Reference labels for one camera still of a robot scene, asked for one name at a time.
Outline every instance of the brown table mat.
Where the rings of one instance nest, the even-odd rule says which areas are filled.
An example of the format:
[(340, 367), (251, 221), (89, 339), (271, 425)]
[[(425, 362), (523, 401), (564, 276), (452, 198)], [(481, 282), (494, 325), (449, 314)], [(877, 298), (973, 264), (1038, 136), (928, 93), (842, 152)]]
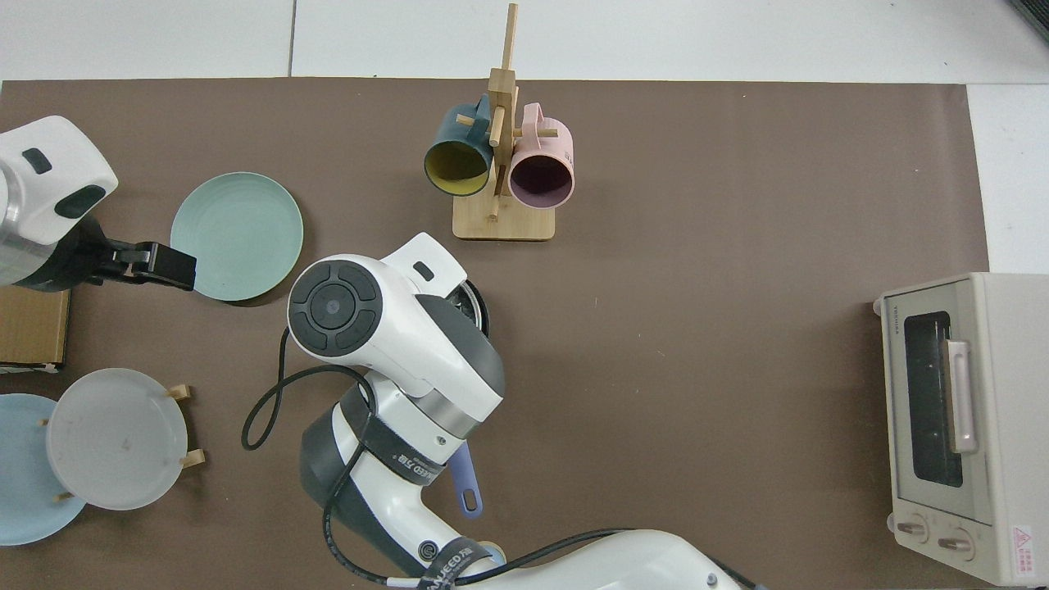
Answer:
[[(965, 89), (939, 85), (521, 82), (571, 127), (577, 189), (544, 244), (451, 235), (422, 170), (441, 114), (483, 81), (7, 82), (0, 129), (61, 113), (121, 185), (110, 237), (167, 241), (181, 199), (266, 174), (302, 210), (297, 275), (380, 257), (419, 231), (481, 290), (506, 401), (470, 440), (485, 514), (450, 476), (424, 498), (511, 556), (607, 526), (658, 528), (774, 590), (985, 586), (896, 545), (878, 322), (883, 290), (987, 269)], [(346, 383), (290, 389), (276, 433), (238, 443), (275, 378), (283, 297), (239, 308), (155, 286), (76, 290), (68, 365), (0, 377), (58, 398), (105, 366), (187, 382), (208, 463), (130, 512), (88, 506), (0, 549), (0, 586), (344, 588), (298, 484), (303, 428)], [(313, 364), (290, 355), (290, 370)], [(340, 535), (366, 567), (394, 574)]]

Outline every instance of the wooden mug tree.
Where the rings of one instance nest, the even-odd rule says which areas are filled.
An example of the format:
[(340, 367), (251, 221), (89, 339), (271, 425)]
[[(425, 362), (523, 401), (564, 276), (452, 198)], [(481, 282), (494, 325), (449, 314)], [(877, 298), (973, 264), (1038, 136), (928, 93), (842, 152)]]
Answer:
[[(513, 157), (514, 138), (521, 130), (517, 120), (517, 78), (510, 68), (517, 29), (517, 4), (507, 12), (507, 33), (502, 43), (501, 67), (493, 67), (488, 78), (488, 98), (492, 108), (489, 145), (492, 169), (488, 184), (470, 196), (456, 196), (452, 204), (452, 233), (462, 239), (507, 239), (540, 241), (554, 237), (554, 210), (533, 209), (510, 196), (508, 171)], [(474, 120), (458, 115), (462, 125)], [(540, 129), (539, 136), (557, 136), (556, 129)]]

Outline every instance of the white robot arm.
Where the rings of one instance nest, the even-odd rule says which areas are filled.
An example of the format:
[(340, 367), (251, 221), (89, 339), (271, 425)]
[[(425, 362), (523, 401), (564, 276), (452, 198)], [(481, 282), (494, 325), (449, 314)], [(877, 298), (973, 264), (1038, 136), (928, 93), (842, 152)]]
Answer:
[(115, 188), (106, 159), (66, 119), (0, 133), (0, 286), (62, 291), (117, 280), (192, 290), (192, 256), (106, 238), (90, 211)]
[[(496, 563), (421, 500), (451, 455), (501, 401), (502, 364), (488, 339), (444, 297), (466, 278), (426, 234), (382, 260), (339, 255), (298, 278), (288, 300), (295, 341), (314, 357), (365, 366), (377, 407), (360, 386), (302, 437), (303, 487), (324, 506), (357, 458), (335, 504), (347, 527), (407, 577), (392, 587), (450, 588)], [(364, 439), (364, 449), (359, 449)], [(740, 586), (681, 538), (617, 532), (549, 564), (476, 581), (478, 590), (660, 590)]]

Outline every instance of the mug stand base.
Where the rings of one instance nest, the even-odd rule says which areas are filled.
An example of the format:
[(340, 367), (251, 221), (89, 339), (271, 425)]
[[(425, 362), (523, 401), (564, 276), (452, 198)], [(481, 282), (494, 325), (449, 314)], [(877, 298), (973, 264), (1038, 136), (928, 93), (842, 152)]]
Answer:
[(452, 204), (452, 233), (459, 239), (545, 241), (554, 237), (554, 210), (533, 209), (512, 196), (498, 197), (495, 209), (493, 185), (470, 196), (456, 196)]

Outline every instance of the toaster oven window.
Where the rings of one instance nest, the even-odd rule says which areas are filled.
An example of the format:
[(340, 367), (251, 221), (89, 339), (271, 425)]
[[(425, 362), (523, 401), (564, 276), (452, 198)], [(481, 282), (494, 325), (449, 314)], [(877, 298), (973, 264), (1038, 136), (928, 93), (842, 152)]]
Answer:
[(903, 321), (915, 476), (961, 487), (962, 457), (950, 450), (947, 389), (940, 343), (950, 337), (950, 316), (936, 312)]

